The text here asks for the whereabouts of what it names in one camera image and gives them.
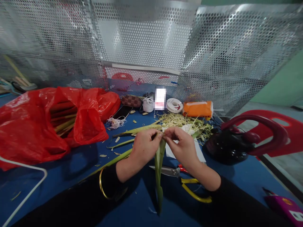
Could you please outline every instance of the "metal mesh screen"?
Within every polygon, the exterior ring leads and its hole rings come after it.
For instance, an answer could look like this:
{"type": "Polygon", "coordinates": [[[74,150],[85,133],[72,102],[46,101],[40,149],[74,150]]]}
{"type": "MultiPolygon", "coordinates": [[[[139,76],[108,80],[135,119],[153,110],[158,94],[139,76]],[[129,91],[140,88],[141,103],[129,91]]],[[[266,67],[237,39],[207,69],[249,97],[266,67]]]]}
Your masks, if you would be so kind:
{"type": "Polygon", "coordinates": [[[292,5],[199,7],[184,59],[184,100],[212,100],[233,116],[303,46],[303,14],[292,5]]]}
{"type": "Polygon", "coordinates": [[[0,2],[0,71],[40,87],[104,87],[212,100],[233,116],[303,46],[301,5],[205,7],[178,1],[0,2]],[[131,70],[106,62],[157,67],[131,70]],[[179,70],[177,75],[165,69],[179,70]]]}
{"type": "Polygon", "coordinates": [[[197,7],[157,1],[93,3],[105,61],[181,69],[197,7]]]}

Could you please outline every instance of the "bracelet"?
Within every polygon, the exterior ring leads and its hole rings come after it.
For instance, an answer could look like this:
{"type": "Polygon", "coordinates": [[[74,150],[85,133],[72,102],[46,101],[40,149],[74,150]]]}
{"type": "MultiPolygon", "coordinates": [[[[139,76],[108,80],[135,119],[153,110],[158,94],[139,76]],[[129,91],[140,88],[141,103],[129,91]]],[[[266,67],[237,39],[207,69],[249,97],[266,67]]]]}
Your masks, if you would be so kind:
{"type": "Polygon", "coordinates": [[[106,194],[104,193],[103,188],[102,188],[102,183],[101,183],[101,175],[105,168],[106,168],[106,166],[103,169],[101,169],[100,176],[99,176],[99,185],[100,185],[100,190],[103,193],[104,197],[108,200],[111,200],[112,198],[107,197],[106,194]]]}

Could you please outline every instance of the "red plastic bag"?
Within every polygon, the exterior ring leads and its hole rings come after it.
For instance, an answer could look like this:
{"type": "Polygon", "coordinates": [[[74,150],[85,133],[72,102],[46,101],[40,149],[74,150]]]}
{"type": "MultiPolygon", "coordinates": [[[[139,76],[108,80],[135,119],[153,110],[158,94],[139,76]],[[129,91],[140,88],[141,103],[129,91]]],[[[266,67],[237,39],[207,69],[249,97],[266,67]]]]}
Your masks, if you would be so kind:
{"type": "MultiPolygon", "coordinates": [[[[0,108],[0,156],[28,165],[62,158],[70,148],[108,139],[104,122],[114,115],[120,98],[100,88],[58,87],[29,91],[0,108]],[[59,137],[50,108],[71,101],[77,108],[73,130],[59,137]]],[[[17,167],[0,161],[4,171],[17,167]]]]}

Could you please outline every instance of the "red kettle handle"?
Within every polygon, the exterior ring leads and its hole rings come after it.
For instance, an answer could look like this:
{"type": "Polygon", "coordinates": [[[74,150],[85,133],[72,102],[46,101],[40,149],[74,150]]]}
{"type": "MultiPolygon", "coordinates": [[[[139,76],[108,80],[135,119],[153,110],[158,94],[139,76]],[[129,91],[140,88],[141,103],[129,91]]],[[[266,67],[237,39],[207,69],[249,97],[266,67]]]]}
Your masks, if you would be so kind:
{"type": "Polygon", "coordinates": [[[251,152],[248,152],[250,155],[260,156],[266,153],[271,152],[272,150],[275,150],[279,148],[280,146],[283,146],[286,144],[288,133],[281,125],[278,123],[258,115],[252,115],[252,114],[241,114],[239,116],[234,117],[233,119],[229,120],[228,122],[225,122],[221,125],[221,130],[227,129],[231,126],[233,126],[236,122],[241,120],[254,120],[259,123],[262,123],[263,125],[267,126],[269,129],[271,129],[273,133],[273,138],[270,142],[263,144],[259,147],[256,147],[251,152]]]}

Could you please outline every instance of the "hand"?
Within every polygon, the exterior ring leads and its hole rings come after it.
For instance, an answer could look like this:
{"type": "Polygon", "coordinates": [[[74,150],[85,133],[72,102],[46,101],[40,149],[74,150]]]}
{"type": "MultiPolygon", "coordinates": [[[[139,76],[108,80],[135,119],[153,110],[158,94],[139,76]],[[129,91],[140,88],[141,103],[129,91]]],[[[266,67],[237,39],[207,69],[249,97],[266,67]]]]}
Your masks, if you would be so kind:
{"type": "Polygon", "coordinates": [[[163,139],[167,142],[177,160],[207,190],[216,191],[220,187],[220,175],[199,161],[191,135],[178,127],[172,127],[165,130],[163,139]]]}
{"type": "Polygon", "coordinates": [[[124,183],[137,174],[156,154],[163,133],[156,129],[139,132],[134,141],[133,150],[127,159],[116,165],[117,176],[124,183]]]}
{"type": "Polygon", "coordinates": [[[193,137],[178,127],[172,127],[165,130],[163,139],[169,145],[176,159],[188,170],[196,168],[201,162],[197,157],[193,137]]]}

